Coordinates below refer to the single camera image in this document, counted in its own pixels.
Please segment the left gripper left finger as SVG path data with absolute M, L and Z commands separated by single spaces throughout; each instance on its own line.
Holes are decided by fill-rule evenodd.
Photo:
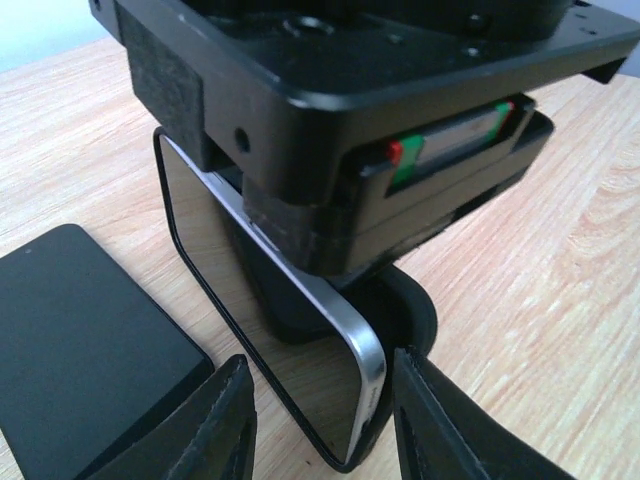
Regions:
M 243 355 L 131 371 L 100 390 L 82 479 L 249 479 L 257 413 Z

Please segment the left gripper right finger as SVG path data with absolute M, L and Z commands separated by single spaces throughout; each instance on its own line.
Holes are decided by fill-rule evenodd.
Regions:
M 414 349 L 395 351 L 393 403 L 404 479 L 570 479 L 502 427 Z

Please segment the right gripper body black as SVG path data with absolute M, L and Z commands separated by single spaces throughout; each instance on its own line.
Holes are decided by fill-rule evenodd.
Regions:
M 387 264 L 518 182 L 533 89 L 608 83 L 636 21 L 584 1 L 93 1 L 135 95 L 297 268 Z

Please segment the black phone case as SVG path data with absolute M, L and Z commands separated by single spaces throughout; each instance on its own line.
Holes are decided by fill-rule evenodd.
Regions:
M 376 428 L 373 420 L 353 426 L 361 387 L 357 362 L 329 321 L 285 275 L 266 269 L 259 290 L 265 328 L 275 342 L 264 361 L 327 449 L 344 463 L 349 445 Z M 376 333 L 388 368 L 394 366 L 397 348 L 431 350 L 437 334 L 435 307 L 423 288 L 397 267 L 389 265 L 342 294 Z

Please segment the smartphone from black case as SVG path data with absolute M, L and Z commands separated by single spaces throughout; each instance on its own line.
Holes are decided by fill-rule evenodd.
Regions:
M 387 377 L 378 335 L 326 280 L 291 266 L 243 210 L 233 169 L 199 171 L 163 129 L 153 149 L 172 241 L 325 461 L 355 469 Z

